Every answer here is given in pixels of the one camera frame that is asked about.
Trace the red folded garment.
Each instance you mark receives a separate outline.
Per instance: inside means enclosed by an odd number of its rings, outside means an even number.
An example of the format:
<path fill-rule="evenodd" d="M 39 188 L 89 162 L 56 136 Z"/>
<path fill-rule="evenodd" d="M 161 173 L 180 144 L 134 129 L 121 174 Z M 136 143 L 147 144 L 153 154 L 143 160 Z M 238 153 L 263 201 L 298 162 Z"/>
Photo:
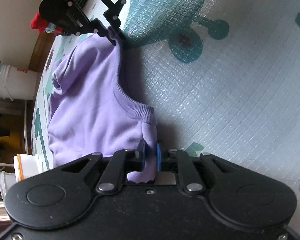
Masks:
<path fill-rule="evenodd" d="M 30 23 L 31 29 L 38 30 L 40 34 L 42 33 L 53 33 L 61 34 L 63 29 L 57 25 L 42 18 L 39 12 L 37 12 Z"/>

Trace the patterned foam play mat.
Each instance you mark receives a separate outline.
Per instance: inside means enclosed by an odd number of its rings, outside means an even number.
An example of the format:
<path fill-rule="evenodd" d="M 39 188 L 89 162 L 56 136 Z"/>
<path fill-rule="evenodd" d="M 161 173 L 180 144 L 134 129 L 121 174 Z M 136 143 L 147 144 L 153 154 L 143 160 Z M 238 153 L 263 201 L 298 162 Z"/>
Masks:
<path fill-rule="evenodd" d="M 300 233 L 300 0 L 127 2 L 127 92 L 158 138 L 290 186 Z"/>

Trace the white box orange band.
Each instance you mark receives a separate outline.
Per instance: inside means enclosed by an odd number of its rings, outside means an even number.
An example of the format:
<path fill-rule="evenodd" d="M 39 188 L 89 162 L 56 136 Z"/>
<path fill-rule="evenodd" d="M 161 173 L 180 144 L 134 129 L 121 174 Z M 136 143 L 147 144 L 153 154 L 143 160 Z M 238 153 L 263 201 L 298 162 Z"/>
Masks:
<path fill-rule="evenodd" d="M 13 165 L 17 182 L 48 170 L 43 159 L 37 155 L 17 154 L 13 157 Z"/>

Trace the white plastic bucket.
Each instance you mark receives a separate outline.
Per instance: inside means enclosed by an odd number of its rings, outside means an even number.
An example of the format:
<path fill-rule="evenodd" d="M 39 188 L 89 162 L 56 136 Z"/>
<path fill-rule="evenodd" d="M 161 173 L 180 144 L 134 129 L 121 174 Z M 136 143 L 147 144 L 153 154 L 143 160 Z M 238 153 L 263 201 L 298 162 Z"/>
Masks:
<path fill-rule="evenodd" d="M 33 100 L 39 73 L 0 61 L 0 99 Z"/>

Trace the purple sweatshirt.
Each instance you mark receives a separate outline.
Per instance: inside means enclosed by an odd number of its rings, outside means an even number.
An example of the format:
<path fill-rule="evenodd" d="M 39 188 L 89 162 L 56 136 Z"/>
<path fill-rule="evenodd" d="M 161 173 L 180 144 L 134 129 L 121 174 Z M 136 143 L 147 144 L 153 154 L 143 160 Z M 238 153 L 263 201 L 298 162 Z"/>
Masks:
<path fill-rule="evenodd" d="M 94 152 L 110 157 L 144 140 L 145 165 L 127 177 L 147 183 L 157 172 L 155 111 L 125 93 L 122 43 L 112 29 L 108 34 L 90 35 L 55 63 L 48 101 L 48 147 L 58 167 Z"/>

